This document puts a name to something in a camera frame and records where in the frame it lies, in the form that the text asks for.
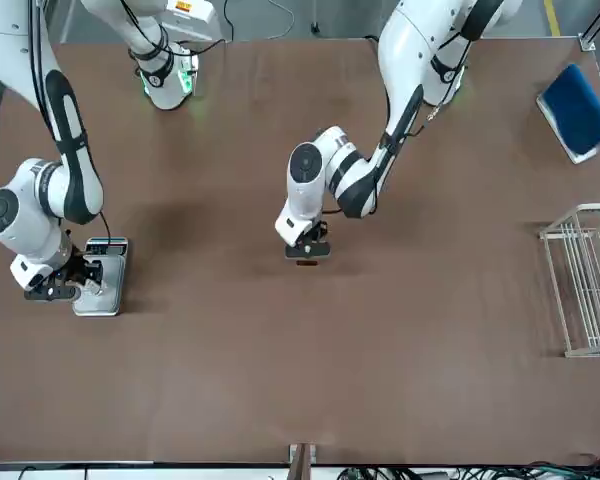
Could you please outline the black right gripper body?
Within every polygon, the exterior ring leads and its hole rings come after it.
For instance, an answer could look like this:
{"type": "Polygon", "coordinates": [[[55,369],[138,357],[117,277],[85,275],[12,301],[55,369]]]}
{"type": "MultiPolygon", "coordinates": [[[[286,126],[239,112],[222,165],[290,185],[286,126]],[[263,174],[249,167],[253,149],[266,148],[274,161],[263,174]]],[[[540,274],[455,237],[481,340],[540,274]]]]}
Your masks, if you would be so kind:
{"type": "Polygon", "coordinates": [[[67,262],[67,280],[85,283],[89,279],[89,262],[82,255],[72,255],[67,262]]]}

